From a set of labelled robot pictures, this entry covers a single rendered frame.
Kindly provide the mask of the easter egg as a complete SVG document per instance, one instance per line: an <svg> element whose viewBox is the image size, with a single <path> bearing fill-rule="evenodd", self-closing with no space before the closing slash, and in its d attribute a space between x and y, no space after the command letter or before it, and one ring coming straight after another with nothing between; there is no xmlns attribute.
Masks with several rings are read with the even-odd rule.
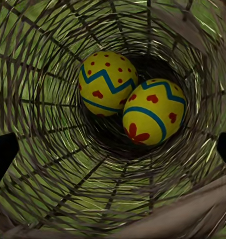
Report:
<svg viewBox="0 0 226 239"><path fill-rule="evenodd" d="M161 144L178 131L187 110L186 96L176 83L163 77L146 79L121 109L123 132L133 144Z"/></svg>
<svg viewBox="0 0 226 239"><path fill-rule="evenodd" d="M87 110L100 118L120 113L139 85L134 63L114 50L91 53L81 64L77 79Z"/></svg>

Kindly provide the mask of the wicker basket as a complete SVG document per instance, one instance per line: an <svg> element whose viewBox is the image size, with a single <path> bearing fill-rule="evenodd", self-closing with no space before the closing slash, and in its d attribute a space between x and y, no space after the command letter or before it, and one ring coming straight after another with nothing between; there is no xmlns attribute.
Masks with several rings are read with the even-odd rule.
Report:
<svg viewBox="0 0 226 239"><path fill-rule="evenodd" d="M219 139L218 130L221 125L223 114L226 110L226 31L220 22L220 17L216 14L214 7L218 9L221 14L221 20L226 25L226 0L205 0L208 7L204 6L200 0L196 0L202 7L211 12L212 17L215 20L216 28L211 29L206 24L205 26L216 34L218 40L216 40L212 34L205 32L199 25L196 17L191 11L193 0L172 0L173 4L159 3L158 0L145 0L147 5L140 5L141 2L131 2L129 0L124 1L126 4L136 5L137 8L131 8L128 10L116 10L116 6L127 7L126 4L113 3L114 0L100 0L97 4L94 4L90 9L86 10L82 14L79 14L81 10L88 7L94 0L89 0L89 3L85 4L79 9L74 9L73 6L79 1L76 0L58 0L57 4L49 9L53 0L49 0L49 3L45 9L40 13L40 16L35 22L31 21L25 16L26 11L36 5L39 0L28 0L26 7L22 12L15 9L16 6L21 4L23 0L16 0L14 5L10 5L8 0L0 0L0 12L2 7L8 9L8 14L0 24L0 29L4 25L1 36L0 46L6 25L13 12L18 16L18 20L7 35L7 44L4 54L0 53L1 67L1 91L0 91L0 128L2 134L5 135L4 122L6 123L9 133L12 133L11 122L13 122L17 140L20 141L24 148L27 157L30 161L30 166L33 172L25 165L21 152L14 158L14 161L19 163L20 166L26 172L24 175L18 168L17 163L12 162L13 167L20 174L20 178L17 178L15 174L8 168L7 173L11 179L9 182L6 177L3 177L4 186L0 186L0 194L10 203L13 209L20 215L22 221L8 210L0 202L0 239L102 239L98 236L100 234L108 235L104 239L226 239L226 234L216 234L222 230L226 225L226 163L221 162L222 158L218 152L208 161L211 153L217 147ZM109 2L111 12L107 12L96 19L85 22L86 19L94 17L94 13L91 15L85 15L91 11L102 10L103 7L97 8L101 4ZM62 6L61 11L53 17L52 23L47 30L43 30L49 17L54 11ZM180 12L168 11L164 6L179 9ZM130 10L146 8L141 12L133 13ZM70 9L70 14L59 21L58 26L48 31L59 15L66 10ZM153 15L155 16L153 16ZM71 28L66 30L66 34L58 42L53 38L54 34L61 27L64 21L75 15L78 22ZM37 23L44 17L46 20L41 26ZM136 28L129 22L121 21L120 17L129 17L133 19L139 19L142 22L132 22ZM15 39L12 54L8 57L7 53L10 47L10 42L14 34L15 28L18 22L21 20L18 33ZM68 22L62 29L63 31L73 20ZM24 23L27 22L30 25L30 29L27 31L21 42L19 39L24 27ZM166 27L163 24L166 25ZM81 26L73 31L71 29L78 24ZM35 28L35 33L31 41L25 45L27 36ZM160 30L164 34L174 38L172 48L165 43L156 30ZM171 29L171 30L170 30ZM115 31L118 30L118 31ZM38 39L37 44L33 49L33 56L30 64L26 64L31 54L31 47L33 40L37 32L40 31L41 36ZM61 32L60 31L60 32ZM60 33L59 32L59 33ZM111 34L110 34L111 33ZM144 38L138 38L133 34L139 34ZM74 53L69 48L75 42L80 39L85 40L80 45L79 52ZM39 42L44 38L42 46L38 53L37 47ZM66 44L68 40L74 38L69 44ZM94 130L92 125L93 121L89 120L87 108L84 104L81 94L77 95L78 79L75 81L77 73L81 64L88 57L88 55L80 59L81 54L85 49L83 46L87 41L91 41L86 48L90 48L97 44L101 50L112 51L116 49L116 46L112 43L121 42L117 47L121 55L128 58L130 61L135 60L135 64L139 67L147 68L151 67L157 69L169 80L179 86L183 91L187 100L187 114L186 118L178 129L171 137L165 140L163 143L141 149L131 149L131 146L125 144L123 140L118 137L127 137L126 133L121 132L124 130L123 122L112 117L103 117L105 125L100 123L100 126L96 125L96 129L100 136ZM48 41L56 44L58 48L55 53L51 53L49 62L46 63L50 46L45 55L45 59L41 68L37 68L41 59L42 51ZM104 46L103 41L107 40L109 45ZM15 52L22 44L20 54L14 59ZM26 56L23 62L22 55L26 48ZM187 58L186 50L194 57L195 64L190 66L190 70L186 69L186 64L181 55ZM56 69L54 73L48 72L49 65L55 59L56 55L60 53L60 57L56 62ZM218 52L222 58L222 63L218 58ZM62 59L69 54L69 58L65 63L61 63ZM35 57L38 55L35 66L33 65ZM199 59L198 59L199 58ZM139 61L137 59L143 59ZM3 66L6 61L6 76L7 76L7 98L3 96ZM77 62L75 67L72 67ZM10 66L14 64L14 74L11 79ZM184 75L178 71L173 65L176 65L183 71ZM224 88L218 77L220 66L223 73ZM20 76L18 77L18 70L21 66ZM212 78L212 68L215 71L215 82ZM29 74L32 70L31 85L29 85ZM34 76L37 72L37 81L34 87ZM52 80L55 78L54 85L56 85L59 79L59 87L57 93L62 95L57 100L53 100L52 103L44 101L44 79L45 76L51 76ZM69 75L71 79L69 79ZM139 78L138 83L143 83L143 79ZM201 83L199 83L201 81ZM28 99L22 99L22 95L26 84L28 82ZM21 86L21 93L18 96L18 89ZM65 97L68 95L71 85L74 86L74 93L68 104L64 103ZM218 112L218 98L220 99L220 110ZM7 106L7 114L4 109L4 102ZM29 122L27 121L22 103L27 104L27 111L29 115ZM11 106L14 108L14 115L12 114ZM42 107L42 114L39 111L39 105ZM57 118L49 117L51 127L46 125L46 107L50 106L51 112L53 108L56 108ZM65 117L67 127L63 128L61 124L60 110ZM67 115L66 115L66 112ZM208 121L209 113L211 112L211 120ZM27 134L23 124L23 118L29 133ZM73 123L72 123L73 119ZM21 125L23 136L19 134L18 122ZM113 129L115 132L112 132ZM76 132L76 129L81 132L86 143L83 144ZM61 134L67 130L69 132L70 139L77 145L78 150L69 152L66 145L61 138ZM101 137L114 142L113 147L110 147ZM35 143L35 138L40 143L42 149ZM25 145L22 142L25 139L30 147L32 155L28 152ZM31 143L35 145L37 150L41 151L47 160L50 162L47 164L38 153L39 158L44 163L42 166L37 158L36 152L33 149ZM116 145L126 146L129 149L118 149ZM90 146L94 150L98 157L94 157L86 149ZM85 177L76 184L72 181L66 173L70 171L65 170L61 163L69 167L72 171L78 169L68 159L79 167L82 165L79 161L73 157L78 152L83 151L84 154L91 160L95 167L85 174ZM215 167L210 174L208 174L214 159L217 157ZM141 161L149 160L150 164L143 164L139 167L135 167L136 164ZM120 170L116 170L115 173L121 174L120 177L96 177L89 178L98 168L104 167L110 161L117 162L121 166L118 166ZM157 165L158 164L158 165ZM194 175L195 170L201 165L202 167ZM157 166L155 166L157 165ZM53 170L54 167L61 173L65 180L58 176ZM156 177L162 175L165 171L171 170L173 167L179 166L179 168L171 175L165 175L159 181L154 182ZM48 169L56 175L56 178L50 176ZM35 174L38 174L49 186L59 189L64 195L55 192L53 189L49 191L57 194L61 201L50 196L44 189L44 186L39 183ZM28 181L30 178L39 187L36 189ZM115 187L82 187L87 180L102 179L103 181L111 181L115 183ZM149 184L146 185L134 185L129 187L120 187L120 184L126 184L138 180L149 179ZM29 194L22 182L25 182L38 196ZM168 198L159 199L168 190L171 193L176 187L182 183L190 183L190 188L182 192L179 195L174 195ZM68 188L69 193L60 188L58 184ZM25 193L28 197L21 196L15 187ZM103 189L108 193L97 191L97 189ZM96 191L94 191L96 190ZM24 206L11 199L5 191L8 191L13 196L19 198ZM55 206L47 203L40 195L39 192L48 197ZM105 206L105 209L100 210L76 210L67 204L67 201L74 202L74 197L87 197L87 198L105 198L108 202L99 202L92 199L94 202L98 202ZM133 196L149 197L149 200L143 198L132 198ZM38 206L34 203L35 198L40 202L43 202L49 211ZM159 200L158 200L159 199ZM160 202L166 202L170 199L174 199L171 203L162 204L159 207L153 208L154 205ZM116 201L129 200L133 201L149 201L147 204L142 204L133 209L121 212L111 210L118 207L111 206ZM46 213L46 217L38 215L33 212L29 205L36 208L37 211ZM68 209L68 212L61 207L64 206ZM38 224L34 221L32 224L27 220L24 215L17 208L20 207L38 220ZM143 207L149 207L148 210L134 214L133 210L139 210ZM86 215L83 212L98 213L100 216ZM108 214L112 215L127 215L126 218L114 218L108 217ZM76 221L75 225L87 226L91 229L80 230L59 218L70 217ZM131 220L131 218L139 216L141 219ZM96 223L88 223L80 218L88 218ZM111 221L111 223L104 224L105 221ZM72 227L61 228L56 224L67 224ZM43 226L59 230L58 232L41 230ZM115 233L109 233L111 230L121 228L120 231ZM84 233L84 236L71 234L69 231L76 231Z"/></svg>

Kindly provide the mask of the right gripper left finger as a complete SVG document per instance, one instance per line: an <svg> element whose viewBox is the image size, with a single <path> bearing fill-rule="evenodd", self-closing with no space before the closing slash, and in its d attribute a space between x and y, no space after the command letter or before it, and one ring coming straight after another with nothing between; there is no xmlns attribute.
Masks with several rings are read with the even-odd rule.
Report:
<svg viewBox="0 0 226 239"><path fill-rule="evenodd" d="M0 136L0 181L18 155L18 142L14 132Z"/></svg>

